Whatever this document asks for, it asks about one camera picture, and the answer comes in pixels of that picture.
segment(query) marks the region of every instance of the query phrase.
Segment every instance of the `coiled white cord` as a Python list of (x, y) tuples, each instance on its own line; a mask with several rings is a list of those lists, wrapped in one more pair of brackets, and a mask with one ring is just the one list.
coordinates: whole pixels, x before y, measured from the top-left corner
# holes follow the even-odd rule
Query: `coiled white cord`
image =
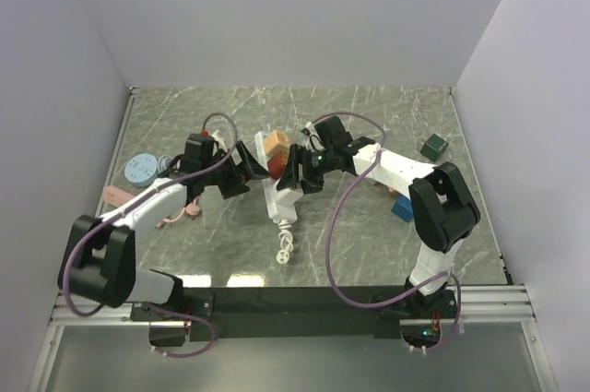
[(287, 264), (293, 252), (293, 234), (290, 229), (292, 224), (288, 220), (281, 220), (278, 225), (278, 239), (280, 240), (280, 251), (277, 252), (277, 262), (281, 265)]

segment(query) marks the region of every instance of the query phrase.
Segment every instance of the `white wall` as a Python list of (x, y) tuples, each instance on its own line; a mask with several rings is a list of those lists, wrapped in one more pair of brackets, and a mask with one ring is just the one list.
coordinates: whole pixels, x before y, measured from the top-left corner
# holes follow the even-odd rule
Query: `white wall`
[(72, 221), (92, 213), (125, 86), (79, 0), (0, 0), (0, 390), (25, 390)]
[(454, 85), (500, 0), (84, 0), (131, 85)]
[(502, 0), (457, 86), (509, 269), (561, 390), (589, 390), (589, 0)]

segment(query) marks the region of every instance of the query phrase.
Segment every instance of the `table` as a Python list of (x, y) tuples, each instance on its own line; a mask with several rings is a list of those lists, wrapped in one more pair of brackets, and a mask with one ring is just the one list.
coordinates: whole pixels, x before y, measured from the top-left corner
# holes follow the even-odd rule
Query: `table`
[[(191, 132), (200, 132), (205, 116), (229, 114), (240, 138), (255, 155), (254, 135), (279, 129), (297, 139), (305, 123), (323, 113), (352, 110), (385, 127), (386, 147), (416, 160), (422, 143), (438, 134), (449, 142), (439, 162), (450, 160), (463, 173), (481, 210), (481, 222), (457, 254), (455, 272), (465, 284), (506, 284), (504, 265), (478, 181), (469, 158), (448, 88), (393, 87), (226, 87), (139, 88), (130, 100), (109, 183), (137, 194), (124, 179), (124, 166), (134, 155), (181, 153)], [(377, 138), (366, 122), (343, 117), (354, 137)], [(209, 130), (224, 126), (214, 120)], [(297, 252), (281, 266), (275, 256), (278, 229), (266, 214), (260, 182), (251, 192), (223, 200), (215, 187), (201, 197), (203, 214), (155, 229), (137, 245), (137, 262), (185, 277), (193, 286), (321, 286), (325, 236), (335, 204), (353, 177), (332, 172), (324, 191), (305, 196), (297, 206), (292, 232)], [(391, 213), (387, 189), (360, 184), (336, 224), (332, 265), (341, 285), (403, 284), (419, 251), (413, 223)]]

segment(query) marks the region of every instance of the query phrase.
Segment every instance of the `gray floor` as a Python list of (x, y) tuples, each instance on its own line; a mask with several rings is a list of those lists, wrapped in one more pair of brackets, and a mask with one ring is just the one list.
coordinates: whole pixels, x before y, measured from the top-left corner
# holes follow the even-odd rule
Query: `gray floor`
[(68, 327), (55, 365), (48, 391), (540, 390), (520, 324), (467, 325), (426, 358), (399, 340), (337, 337), (224, 339), (186, 360), (151, 353), (145, 327)]
[[(465, 139), (454, 105), (445, 88), (166, 88), (140, 89), (133, 101), (112, 184), (138, 193), (123, 175), (125, 163), (148, 152), (175, 155), (183, 151), (191, 132), (200, 131), (204, 117), (224, 111), (236, 121), (240, 137), (254, 152), (254, 134), (280, 129), (297, 138), (304, 124), (322, 113), (354, 110), (384, 125), (386, 146), (416, 160), (421, 144), (436, 133), (450, 146), (442, 160), (454, 162), (466, 178), (482, 220), (456, 257), (459, 278), (467, 284), (505, 284), (502, 261), (483, 208)], [(353, 136), (375, 136), (365, 122), (347, 117)], [(223, 122), (211, 123), (211, 128)], [(327, 284), (324, 269), (325, 235), (331, 212), (352, 177), (334, 172), (323, 193), (298, 203), (293, 228), (299, 252), (282, 267), (275, 260), (277, 226), (266, 215), (262, 186), (223, 200), (216, 188), (202, 197), (204, 214), (154, 230), (137, 247), (142, 267), (178, 275), (198, 276), (197, 284), (213, 286), (315, 286)], [(402, 284), (413, 268), (419, 237), (413, 224), (395, 217), (387, 190), (360, 185), (345, 205), (335, 232), (333, 267), (343, 285)]]

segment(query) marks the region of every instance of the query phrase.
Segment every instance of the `blue block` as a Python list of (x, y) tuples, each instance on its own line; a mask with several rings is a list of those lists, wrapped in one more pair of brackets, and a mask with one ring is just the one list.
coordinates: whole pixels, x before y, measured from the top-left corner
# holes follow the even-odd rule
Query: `blue block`
[(412, 202), (400, 195), (397, 198), (391, 211), (406, 223), (410, 223), (414, 219), (414, 211), (412, 210)]

